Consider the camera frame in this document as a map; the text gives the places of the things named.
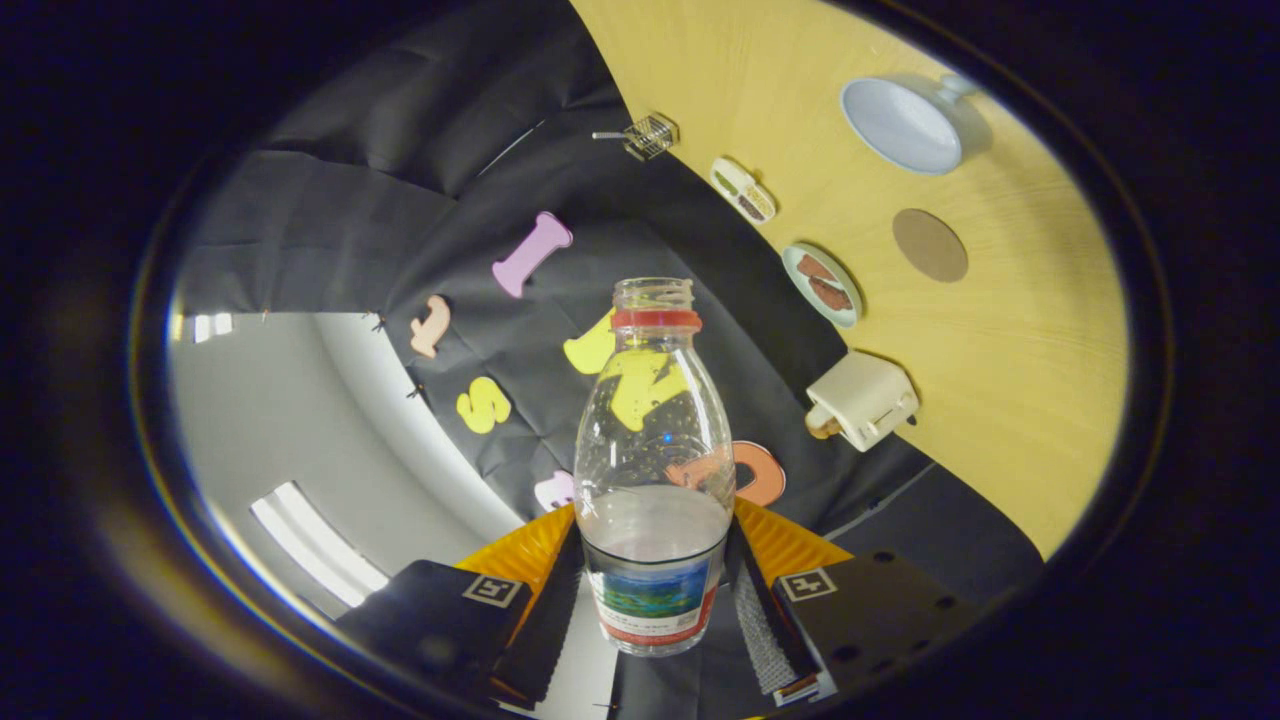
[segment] round cork mat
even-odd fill
[[[931,278],[954,283],[969,272],[969,255],[956,233],[924,210],[893,217],[893,238],[906,259]]]

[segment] clear plastic bottle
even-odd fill
[[[613,355],[577,432],[575,509],[600,628],[645,657],[701,639],[733,512],[728,419],[692,338],[692,282],[614,288]]]

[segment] bottle label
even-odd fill
[[[710,615],[722,544],[678,562],[609,568],[590,574],[605,632],[635,644],[671,644],[696,635]]]

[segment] white plate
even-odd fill
[[[840,284],[840,290],[849,295],[849,301],[852,305],[850,310],[832,310],[827,307],[827,304],[818,297],[818,293],[809,287],[809,275],[805,275],[796,269],[796,265],[804,260],[804,256],[809,255],[818,261],[823,268],[827,269],[832,275],[836,277],[836,283]],[[791,277],[791,282],[796,284],[796,290],[800,295],[804,295],[805,300],[814,306],[818,313],[822,313],[823,318],[827,318],[832,323],[842,328],[851,328],[858,323],[858,318],[863,315],[863,297],[858,295],[858,287],[854,286],[852,278],[849,273],[840,266],[829,255],[818,250],[817,247],[809,245],[808,242],[797,242],[782,251],[782,264],[787,269],[787,275]]]

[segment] yellow tabletop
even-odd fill
[[[1111,456],[1128,328],[1101,227],[1051,152],[978,95],[991,150],[941,177],[884,161],[840,90],[948,69],[818,0],[573,4],[634,118],[675,120],[672,152],[704,179],[721,155],[754,173],[777,199],[759,228],[774,249],[810,242],[850,270],[865,315],[845,342],[902,365],[920,395],[919,424],[897,432],[1052,555]],[[964,279],[929,279],[900,252],[892,219],[908,208],[959,234]]]

